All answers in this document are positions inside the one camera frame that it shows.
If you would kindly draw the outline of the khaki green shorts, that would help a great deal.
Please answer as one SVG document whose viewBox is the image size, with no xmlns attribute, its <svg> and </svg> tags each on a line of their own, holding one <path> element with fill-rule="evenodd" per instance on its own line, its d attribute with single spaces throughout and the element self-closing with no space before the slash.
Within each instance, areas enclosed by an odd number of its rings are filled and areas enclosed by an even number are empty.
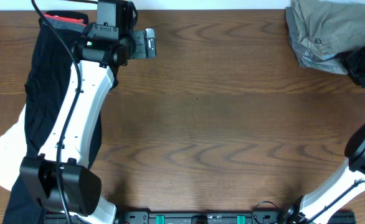
<svg viewBox="0 0 365 224">
<path fill-rule="evenodd" d="M 365 4 L 293 0 L 298 43 L 322 60 L 365 46 Z"/>
</svg>

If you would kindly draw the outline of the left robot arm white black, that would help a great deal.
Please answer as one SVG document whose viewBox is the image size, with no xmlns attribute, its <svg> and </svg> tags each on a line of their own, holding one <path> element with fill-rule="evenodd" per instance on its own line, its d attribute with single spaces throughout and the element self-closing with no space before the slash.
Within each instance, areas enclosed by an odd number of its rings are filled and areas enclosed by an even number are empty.
<svg viewBox="0 0 365 224">
<path fill-rule="evenodd" d="M 102 182 L 88 168 L 91 140 L 119 66 L 156 57 L 155 31 L 121 34 L 96 26 L 70 52 L 70 80 L 55 124 L 38 155 L 23 158 L 20 175 L 35 205 L 60 213 L 57 223 L 114 223 L 116 205 L 102 197 Z"/>
</svg>

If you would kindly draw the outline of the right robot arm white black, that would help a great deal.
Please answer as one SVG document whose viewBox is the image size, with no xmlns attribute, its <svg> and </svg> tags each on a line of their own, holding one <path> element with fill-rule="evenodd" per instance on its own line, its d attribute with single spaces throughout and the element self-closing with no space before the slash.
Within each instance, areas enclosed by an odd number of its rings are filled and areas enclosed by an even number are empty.
<svg viewBox="0 0 365 224">
<path fill-rule="evenodd" d="M 365 88 L 365 47 L 344 58 L 348 76 Z M 292 205 L 279 223 L 328 223 L 353 198 L 365 192 L 365 123 L 345 147 L 345 160 L 315 191 Z"/>
</svg>

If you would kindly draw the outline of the folded grey shorts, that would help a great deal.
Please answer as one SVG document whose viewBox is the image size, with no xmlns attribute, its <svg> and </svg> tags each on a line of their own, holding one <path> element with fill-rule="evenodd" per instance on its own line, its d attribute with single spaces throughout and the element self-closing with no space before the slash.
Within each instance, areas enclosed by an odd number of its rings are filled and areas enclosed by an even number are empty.
<svg viewBox="0 0 365 224">
<path fill-rule="evenodd" d="M 333 57 L 328 60 L 322 60 L 315 54 L 311 53 L 309 48 L 299 44 L 299 32 L 297 29 L 295 17 L 293 15 L 293 9 L 291 7 L 287 7 L 285 9 L 285 15 L 288 26 L 288 40 L 301 67 L 314 68 L 324 72 L 335 73 L 339 75 L 348 74 L 348 71 L 341 63 L 340 58 Z"/>
</svg>

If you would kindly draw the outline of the black pants red waistband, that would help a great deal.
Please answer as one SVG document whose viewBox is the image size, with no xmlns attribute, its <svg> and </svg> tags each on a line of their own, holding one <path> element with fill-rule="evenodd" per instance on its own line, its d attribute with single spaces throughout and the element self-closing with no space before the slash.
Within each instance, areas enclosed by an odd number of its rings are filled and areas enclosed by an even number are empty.
<svg viewBox="0 0 365 224">
<path fill-rule="evenodd" d="M 73 11 L 48 11 L 45 16 L 60 16 L 48 21 L 59 31 L 68 47 L 80 36 L 88 24 L 88 16 Z M 21 116 L 25 120 L 22 135 L 26 137 L 28 157 L 37 156 L 55 124 L 67 92 L 72 61 L 59 40 L 42 19 L 40 32 L 32 56 L 26 90 L 26 108 Z M 102 143 L 101 116 L 93 130 L 88 154 L 91 168 Z M 34 205 L 20 177 L 12 186 L 10 199 L 2 223 L 43 223 L 47 210 Z"/>
</svg>

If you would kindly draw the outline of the white cloth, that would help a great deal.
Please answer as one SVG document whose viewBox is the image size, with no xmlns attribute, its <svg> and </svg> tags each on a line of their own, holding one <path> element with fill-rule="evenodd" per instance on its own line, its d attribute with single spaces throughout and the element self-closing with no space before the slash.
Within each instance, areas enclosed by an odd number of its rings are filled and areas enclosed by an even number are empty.
<svg viewBox="0 0 365 224">
<path fill-rule="evenodd" d="M 26 105 L 24 105 L 17 123 L 0 137 L 0 186 L 8 191 L 12 190 L 19 177 L 19 168 L 27 153 L 25 114 Z"/>
</svg>

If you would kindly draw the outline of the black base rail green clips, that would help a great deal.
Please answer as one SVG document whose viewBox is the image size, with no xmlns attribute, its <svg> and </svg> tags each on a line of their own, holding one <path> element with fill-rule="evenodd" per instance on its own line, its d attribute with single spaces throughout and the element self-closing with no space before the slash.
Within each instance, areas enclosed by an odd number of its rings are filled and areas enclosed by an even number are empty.
<svg viewBox="0 0 365 224">
<path fill-rule="evenodd" d="M 277 207 L 256 208 L 252 212 L 225 213 L 161 213 L 149 211 L 117 212 L 113 223 L 116 224 L 258 224 L 282 223 L 283 211 Z M 65 215 L 49 213 L 45 215 L 44 223 L 67 223 Z M 336 212 L 328 224 L 355 224 L 354 212 Z"/>
</svg>

